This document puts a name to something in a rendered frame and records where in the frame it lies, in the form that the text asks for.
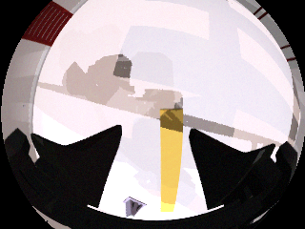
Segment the grey triangular wedge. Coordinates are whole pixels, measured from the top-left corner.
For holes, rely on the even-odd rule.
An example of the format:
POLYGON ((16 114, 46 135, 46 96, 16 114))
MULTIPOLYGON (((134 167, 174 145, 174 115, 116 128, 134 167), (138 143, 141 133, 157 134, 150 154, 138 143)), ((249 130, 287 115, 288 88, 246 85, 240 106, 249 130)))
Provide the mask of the grey triangular wedge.
POLYGON ((130 196, 123 201, 126 205, 126 217, 130 214, 136 215, 142 207, 146 206, 146 203, 138 201, 138 199, 130 198, 130 196))

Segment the yellow bar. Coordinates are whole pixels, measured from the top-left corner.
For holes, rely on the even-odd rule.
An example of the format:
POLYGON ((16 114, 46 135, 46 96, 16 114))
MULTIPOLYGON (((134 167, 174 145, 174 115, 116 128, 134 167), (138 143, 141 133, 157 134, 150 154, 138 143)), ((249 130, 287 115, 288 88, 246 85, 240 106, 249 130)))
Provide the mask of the yellow bar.
POLYGON ((183 110, 160 110, 160 213, 174 211, 182 160, 183 110))

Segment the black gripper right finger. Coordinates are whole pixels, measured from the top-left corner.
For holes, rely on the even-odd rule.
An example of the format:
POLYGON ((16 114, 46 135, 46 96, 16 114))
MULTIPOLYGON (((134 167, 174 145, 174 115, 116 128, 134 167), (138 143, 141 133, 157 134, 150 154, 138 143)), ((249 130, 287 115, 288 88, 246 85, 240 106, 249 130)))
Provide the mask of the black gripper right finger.
POLYGON ((195 129, 190 129, 188 138, 207 210, 224 205, 222 199, 235 190, 254 165, 271 156, 275 149, 275 144, 270 144, 252 152, 239 152, 195 129))

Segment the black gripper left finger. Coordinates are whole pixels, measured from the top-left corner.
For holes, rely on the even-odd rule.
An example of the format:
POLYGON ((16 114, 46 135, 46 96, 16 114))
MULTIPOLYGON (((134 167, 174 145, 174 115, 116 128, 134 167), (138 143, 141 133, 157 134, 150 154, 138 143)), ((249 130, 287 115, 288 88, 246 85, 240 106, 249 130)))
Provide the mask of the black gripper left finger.
POLYGON ((87 199, 88 205, 99 207, 107 178, 121 144, 122 126, 111 126, 70 145, 57 144, 38 134, 30 134, 35 152, 64 172, 72 186, 87 199))

